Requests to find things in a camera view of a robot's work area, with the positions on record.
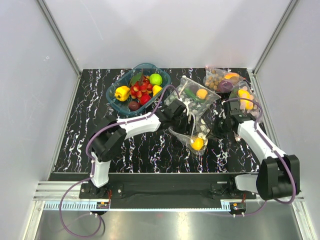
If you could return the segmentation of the dark red fake plum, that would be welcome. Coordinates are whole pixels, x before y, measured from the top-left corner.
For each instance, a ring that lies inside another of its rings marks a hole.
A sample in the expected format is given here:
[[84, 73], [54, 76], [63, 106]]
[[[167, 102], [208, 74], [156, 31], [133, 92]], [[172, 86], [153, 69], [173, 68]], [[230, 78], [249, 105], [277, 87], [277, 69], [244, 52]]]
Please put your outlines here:
[[129, 104], [128, 104], [128, 109], [131, 111], [131, 112], [134, 112], [134, 111], [137, 111], [139, 110], [141, 107], [140, 103], [137, 102], [137, 101], [130, 101]]

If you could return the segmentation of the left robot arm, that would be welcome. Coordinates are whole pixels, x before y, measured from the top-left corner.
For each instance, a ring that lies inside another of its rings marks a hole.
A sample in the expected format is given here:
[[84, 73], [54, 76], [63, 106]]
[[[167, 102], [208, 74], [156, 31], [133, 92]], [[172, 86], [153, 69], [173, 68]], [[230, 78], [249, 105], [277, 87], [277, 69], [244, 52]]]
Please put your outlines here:
[[108, 118], [104, 127], [90, 135], [85, 148], [91, 159], [90, 192], [97, 198], [103, 198], [108, 193], [111, 160], [119, 154], [125, 140], [167, 129], [176, 130], [182, 135], [193, 133], [195, 121], [194, 114], [179, 99], [141, 116]]

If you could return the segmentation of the yellow fake lemon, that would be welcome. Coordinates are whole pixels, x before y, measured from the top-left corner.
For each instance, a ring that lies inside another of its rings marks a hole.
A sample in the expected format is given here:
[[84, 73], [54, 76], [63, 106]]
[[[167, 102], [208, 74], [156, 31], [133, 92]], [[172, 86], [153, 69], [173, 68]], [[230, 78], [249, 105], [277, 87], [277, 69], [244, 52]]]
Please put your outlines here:
[[204, 140], [200, 137], [197, 137], [192, 140], [190, 145], [195, 151], [200, 151], [204, 147]]

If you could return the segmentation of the polka dot zip bag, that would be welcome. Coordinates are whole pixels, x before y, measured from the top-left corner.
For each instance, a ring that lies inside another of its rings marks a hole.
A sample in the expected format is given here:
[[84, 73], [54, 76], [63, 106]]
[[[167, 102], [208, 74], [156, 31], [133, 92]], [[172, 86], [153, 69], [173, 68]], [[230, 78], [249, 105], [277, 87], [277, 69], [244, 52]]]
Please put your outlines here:
[[[189, 114], [192, 114], [194, 117], [194, 130], [191, 135], [184, 135], [184, 134], [179, 134], [177, 132], [174, 132], [173, 130], [169, 129], [169, 132], [174, 135], [184, 146], [186, 146], [192, 153], [198, 154], [198, 155], [203, 155], [206, 147], [208, 145], [208, 138], [207, 134], [210, 132], [209, 127], [205, 123], [205, 121], [200, 117], [196, 117], [192, 112]], [[200, 151], [196, 151], [191, 147], [191, 143], [195, 138], [202, 138], [204, 140], [204, 146]]]

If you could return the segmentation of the yellow fake bell pepper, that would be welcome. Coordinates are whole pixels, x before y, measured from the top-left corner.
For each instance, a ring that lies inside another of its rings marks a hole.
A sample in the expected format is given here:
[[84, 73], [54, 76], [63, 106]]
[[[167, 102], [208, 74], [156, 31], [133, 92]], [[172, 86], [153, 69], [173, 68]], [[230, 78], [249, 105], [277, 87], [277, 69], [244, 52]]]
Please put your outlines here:
[[120, 86], [115, 90], [114, 96], [120, 102], [125, 102], [130, 96], [131, 89], [126, 86]]

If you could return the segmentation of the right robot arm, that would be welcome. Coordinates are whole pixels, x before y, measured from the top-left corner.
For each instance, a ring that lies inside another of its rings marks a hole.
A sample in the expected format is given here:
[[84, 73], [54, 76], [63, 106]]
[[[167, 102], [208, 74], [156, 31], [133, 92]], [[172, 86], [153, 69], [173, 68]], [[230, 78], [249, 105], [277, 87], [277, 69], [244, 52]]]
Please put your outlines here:
[[241, 98], [223, 100], [225, 117], [217, 117], [210, 138], [222, 139], [237, 134], [260, 162], [257, 174], [236, 175], [227, 185], [228, 195], [239, 198], [245, 191], [258, 194], [263, 200], [291, 204], [300, 192], [300, 161], [296, 155], [281, 150], [260, 128], [258, 117], [240, 109]]

